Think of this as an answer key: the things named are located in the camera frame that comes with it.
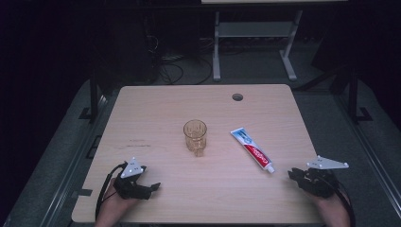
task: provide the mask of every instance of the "table top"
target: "table top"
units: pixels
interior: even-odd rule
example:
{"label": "table top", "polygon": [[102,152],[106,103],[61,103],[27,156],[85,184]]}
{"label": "table top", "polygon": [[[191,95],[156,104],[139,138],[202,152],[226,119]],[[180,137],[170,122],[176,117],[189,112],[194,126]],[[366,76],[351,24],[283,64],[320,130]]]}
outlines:
{"label": "table top", "polygon": [[[233,94],[243,99],[235,101]],[[207,126],[203,157],[195,157],[185,145],[183,125],[191,119]],[[271,158],[274,173],[262,170],[230,134],[241,127]],[[139,184],[162,184],[122,221],[322,223],[288,177],[292,167],[306,169],[316,152],[286,85],[122,88],[82,187],[93,192],[78,197],[75,222],[95,221],[106,175],[132,157],[148,167]]]}

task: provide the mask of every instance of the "table leg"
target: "table leg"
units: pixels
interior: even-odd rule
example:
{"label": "table leg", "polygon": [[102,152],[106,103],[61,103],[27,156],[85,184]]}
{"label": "table leg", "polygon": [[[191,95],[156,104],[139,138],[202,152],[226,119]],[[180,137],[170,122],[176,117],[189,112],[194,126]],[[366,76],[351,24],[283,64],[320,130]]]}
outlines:
{"label": "table leg", "polygon": [[294,42],[295,35],[297,34],[297,29],[301,20],[302,13],[303,13],[302,10],[297,11],[297,14],[291,27],[291,31],[289,32],[288,44],[284,50],[280,50],[281,60],[283,61],[284,67],[286,68],[288,78],[291,81],[297,80],[297,76],[295,75],[294,69],[292,68],[288,55]]}
{"label": "table leg", "polygon": [[218,58],[218,17],[219,12],[216,12],[216,21],[215,21],[215,49],[213,52],[213,80],[221,81],[220,76],[220,60]]}

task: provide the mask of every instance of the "glass cup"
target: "glass cup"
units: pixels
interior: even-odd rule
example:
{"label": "glass cup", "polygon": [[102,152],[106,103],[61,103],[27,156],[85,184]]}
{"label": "glass cup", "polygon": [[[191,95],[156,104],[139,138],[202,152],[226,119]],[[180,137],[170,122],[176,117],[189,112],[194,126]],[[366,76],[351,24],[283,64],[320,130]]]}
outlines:
{"label": "glass cup", "polygon": [[206,147],[206,125],[200,120],[190,120],[183,126],[186,146],[195,156],[203,156]]}

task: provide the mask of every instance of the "hand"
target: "hand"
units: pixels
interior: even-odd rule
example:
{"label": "hand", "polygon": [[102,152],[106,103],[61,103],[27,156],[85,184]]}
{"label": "hand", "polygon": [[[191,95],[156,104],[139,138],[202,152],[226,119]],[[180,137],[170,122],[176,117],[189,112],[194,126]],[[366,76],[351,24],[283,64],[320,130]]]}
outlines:
{"label": "hand", "polygon": [[322,197],[314,196],[310,193],[305,192],[308,197],[315,203],[319,210],[319,213],[327,225],[327,227],[350,227],[350,218],[348,212],[345,210],[342,202],[336,194],[325,199]]}
{"label": "hand", "polygon": [[115,191],[114,181],[115,178],[110,180],[109,188],[100,206],[95,227],[111,227],[115,225],[139,201],[138,199],[122,199]]}

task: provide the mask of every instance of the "toothpaste cap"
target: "toothpaste cap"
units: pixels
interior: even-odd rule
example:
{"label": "toothpaste cap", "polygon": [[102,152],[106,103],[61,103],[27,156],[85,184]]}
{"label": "toothpaste cap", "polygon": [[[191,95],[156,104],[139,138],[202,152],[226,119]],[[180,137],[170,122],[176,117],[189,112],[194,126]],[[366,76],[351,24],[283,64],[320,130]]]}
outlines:
{"label": "toothpaste cap", "polygon": [[269,171],[270,173],[273,173],[275,170],[274,170],[273,166],[268,166],[268,171]]}

